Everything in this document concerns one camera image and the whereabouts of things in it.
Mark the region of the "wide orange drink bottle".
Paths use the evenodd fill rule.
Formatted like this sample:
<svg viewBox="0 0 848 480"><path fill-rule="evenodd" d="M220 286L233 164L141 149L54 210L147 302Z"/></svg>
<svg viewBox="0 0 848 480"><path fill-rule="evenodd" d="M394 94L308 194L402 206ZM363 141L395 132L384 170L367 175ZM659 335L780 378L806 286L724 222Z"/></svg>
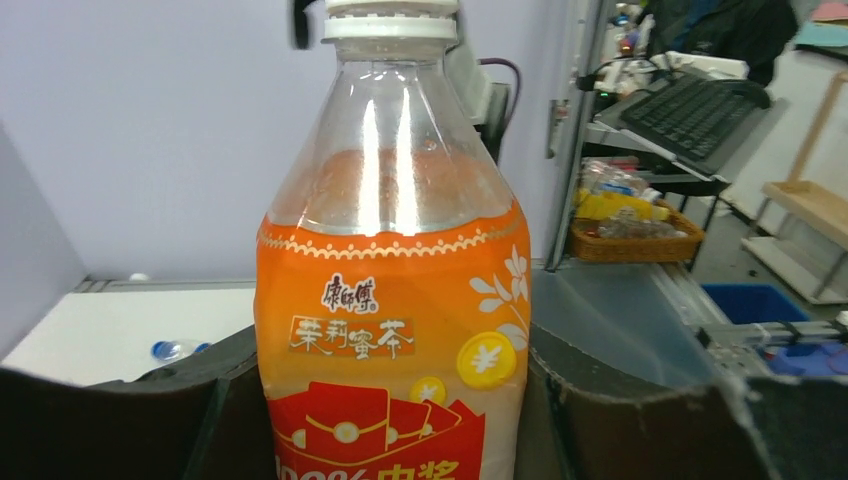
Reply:
<svg viewBox="0 0 848 480"><path fill-rule="evenodd" d="M531 242L445 72L459 5L326 9L336 76L257 234L276 475L510 479Z"/></svg>

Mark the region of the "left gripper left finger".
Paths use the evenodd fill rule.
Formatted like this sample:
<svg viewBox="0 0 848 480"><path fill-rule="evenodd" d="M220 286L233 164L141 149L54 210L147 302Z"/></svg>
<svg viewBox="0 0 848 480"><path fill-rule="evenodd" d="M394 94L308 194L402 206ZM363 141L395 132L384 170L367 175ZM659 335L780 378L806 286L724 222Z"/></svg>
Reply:
<svg viewBox="0 0 848 480"><path fill-rule="evenodd" d="M4 479L272 479L248 327L133 382L76 387L1 371Z"/></svg>

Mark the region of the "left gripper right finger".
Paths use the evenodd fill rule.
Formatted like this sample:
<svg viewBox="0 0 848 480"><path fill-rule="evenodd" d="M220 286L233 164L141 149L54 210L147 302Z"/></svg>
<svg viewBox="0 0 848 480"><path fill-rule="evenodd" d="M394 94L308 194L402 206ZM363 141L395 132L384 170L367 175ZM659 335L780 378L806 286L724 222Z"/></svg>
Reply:
<svg viewBox="0 0 848 480"><path fill-rule="evenodd" d="M847 385L724 377L671 389L533 327L520 479L843 479Z"/></svg>

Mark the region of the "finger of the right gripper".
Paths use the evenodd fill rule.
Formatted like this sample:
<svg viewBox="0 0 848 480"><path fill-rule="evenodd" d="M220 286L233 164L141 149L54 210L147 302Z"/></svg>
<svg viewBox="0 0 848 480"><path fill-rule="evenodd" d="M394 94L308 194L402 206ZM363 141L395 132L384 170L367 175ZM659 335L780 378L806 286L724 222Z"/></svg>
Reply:
<svg viewBox="0 0 848 480"><path fill-rule="evenodd" d="M323 21L327 17L324 1L291 0L288 15L294 50L308 51L322 44Z"/></svg>

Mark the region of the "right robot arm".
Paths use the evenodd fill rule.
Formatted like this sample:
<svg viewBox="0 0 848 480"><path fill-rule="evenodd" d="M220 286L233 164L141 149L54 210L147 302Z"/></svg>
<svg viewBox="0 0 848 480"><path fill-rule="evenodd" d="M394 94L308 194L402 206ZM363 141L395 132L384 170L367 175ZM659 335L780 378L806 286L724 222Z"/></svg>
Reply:
<svg viewBox="0 0 848 480"><path fill-rule="evenodd" d="M503 138L521 93L521 73L518 66L507 59L476 57L465 38L461 14L455 13L454 19L457 42L445 55L445 73L488 153L494 161L498 161ZM490 65L509 68L514 82L506 84L492 80L484 70Z"/></svg>

